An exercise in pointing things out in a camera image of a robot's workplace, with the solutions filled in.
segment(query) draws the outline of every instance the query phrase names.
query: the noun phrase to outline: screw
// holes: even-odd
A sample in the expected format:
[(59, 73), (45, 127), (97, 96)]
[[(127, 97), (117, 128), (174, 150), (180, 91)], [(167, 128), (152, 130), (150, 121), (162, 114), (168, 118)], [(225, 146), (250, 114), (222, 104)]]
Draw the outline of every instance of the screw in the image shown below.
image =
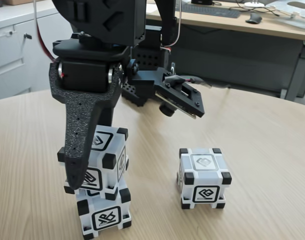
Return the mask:
[(132, 74), (136, 74), (138, 72), (138, 64), (136, 63), (132, 68)]

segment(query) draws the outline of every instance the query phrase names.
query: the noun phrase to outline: metal desk leg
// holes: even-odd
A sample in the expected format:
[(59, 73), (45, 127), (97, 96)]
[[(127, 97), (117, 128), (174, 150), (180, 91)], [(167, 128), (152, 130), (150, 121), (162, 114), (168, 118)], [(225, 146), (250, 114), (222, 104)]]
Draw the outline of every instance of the metal desk leg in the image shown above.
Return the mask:
[(301, 53), (297, 59), (296, 67), (293, 71), (291, 81), (285, 96), (286, 100), (294, 101), (298, 95), (299, 89), (303, 84), (305, 77), (305, 41), (301, 49)]

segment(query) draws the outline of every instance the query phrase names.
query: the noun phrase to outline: red wire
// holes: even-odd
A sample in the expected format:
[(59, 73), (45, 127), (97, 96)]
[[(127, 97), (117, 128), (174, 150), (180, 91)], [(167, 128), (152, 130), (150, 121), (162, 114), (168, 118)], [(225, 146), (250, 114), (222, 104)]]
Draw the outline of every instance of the red wire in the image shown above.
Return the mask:
[(38, 35), (38, 40), (39, 40), (39, 43), (41, 45), (41, 48), (43, 50), (43, 52), (47, 55), (47, 57), (52, 61), (52, 62), (55, 62), (55, 59), (53, 57), (53, 55), (48, 51), (44, 41), (43, 41), (43, 38), (41, 36), (41, 32), (39, 31), (39, 26), (38, 26), (38, 23), (37, 23), (37, 35)]

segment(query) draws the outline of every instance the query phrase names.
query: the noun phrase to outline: white cube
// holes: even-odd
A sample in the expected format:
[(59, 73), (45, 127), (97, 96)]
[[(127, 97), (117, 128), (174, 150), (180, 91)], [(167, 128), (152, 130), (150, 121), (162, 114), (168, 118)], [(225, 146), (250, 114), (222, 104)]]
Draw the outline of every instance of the white cube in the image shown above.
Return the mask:
[(131, 194), (123, 176), (118, 188), (117, 198), (114, 201), (101, 198), (97, 195), (98, 192), (90, 195), (91, 190), (79, 189), (76, 198), (84, 239), (96, 238), (99, 235), (98, 231), (113, 226), (124, 229), (132, 225), (129, 212)]
[(181, 192), (181, 208), (210, 204), (222, 209), (226, 204), (225, 188), (232, 182), (219, 148), (181, 148), (177, 183)]
[[(128, 130), (110, 126), (97, 125), (91, 146), (88, 169), (80, 189), (100, 192), (102, 199), (114, 201), (118, 193), (118, 182), (128, 168), (126, 154)], [(58, 161), (64, 163), (64, 148), (58, 152)], [(65, 182), (66, 193), (69, 184)]]

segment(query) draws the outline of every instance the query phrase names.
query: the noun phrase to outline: drawer handle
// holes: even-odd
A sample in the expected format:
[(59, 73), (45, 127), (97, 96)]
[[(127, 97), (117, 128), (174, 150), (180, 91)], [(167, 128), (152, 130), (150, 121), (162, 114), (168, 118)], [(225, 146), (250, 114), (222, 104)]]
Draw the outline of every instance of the drawer handle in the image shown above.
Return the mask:
[(25, 34), (23, 35), (23, 37), (24, 37), (25, 39), (33, 39), (33, 37), (32, 37), (30, 34), (28, 34), (28, 33), (25, 33)]

